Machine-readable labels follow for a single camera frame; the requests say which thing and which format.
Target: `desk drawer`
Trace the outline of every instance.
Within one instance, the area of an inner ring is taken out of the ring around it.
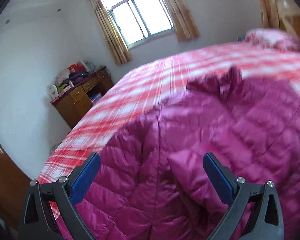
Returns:
[[[91,90],[96,84],[98,84],[99,82],[99,78],[98,77],[94,77],[91,78],[89,81],[85,82],[82,87],[84,89],[85,92],[88,92],[89,90]]]
[[[71,96],[72,100],[74,102],[78,102],[80,100],[80,98],[82,98],[85,95],[85,92],[82,88],[82,86],[79,86],[77,88],[75,88],[74,90],[72,90],[69,95]]]
[[[90,110],[92,103],[90,98],[84,95],[84,97],[80,98],[80,100],[74,104],[74,107],[77,109],[80,118],[82,118]]]

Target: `quilted jacket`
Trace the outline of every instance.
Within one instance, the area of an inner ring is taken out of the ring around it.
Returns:
[[[300,98],[287,81],[242,80],[235,67],[189,82],[119,129],[77,210],[99,240],[204,240],[227,209],[202,168],[206,152],[249,182],[274,181],[292,239],[300,227]]]

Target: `wooden desk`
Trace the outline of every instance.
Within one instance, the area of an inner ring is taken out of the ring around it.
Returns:
[[[53,105],[73,129],[92,107],[89,97],[98,93],[103,96],[113,85],[108,72],[102,68],[67,91]]]

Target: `metal screw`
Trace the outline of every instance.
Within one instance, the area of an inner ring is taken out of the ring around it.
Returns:
[[[67,181],[67,177],[66,176],[61,176],[59,179],[58,179],[58,181],[60,182],[60,183],[64,183],[64,182],[66,182]]]
[[[37,181],[35,179],[30,181],[30,186],[35,186],[37,185]]]
[[[243,177],[237,177],[237,182],[239,182],[240,184],[244,184],[246,182],[246,179]]]
[[[274,186],[274,182],[271,181],[271,180],[268,180],[268,181],[267,181],[267,185],[268,185],[269,187],[273,187],[273,186]]]

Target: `green item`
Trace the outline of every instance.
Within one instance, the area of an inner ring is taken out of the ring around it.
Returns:
[[[60,92],[65,89],[68,86],[68,84],[63,84],[62,86],[58,87],[58,94],[60,94]]]

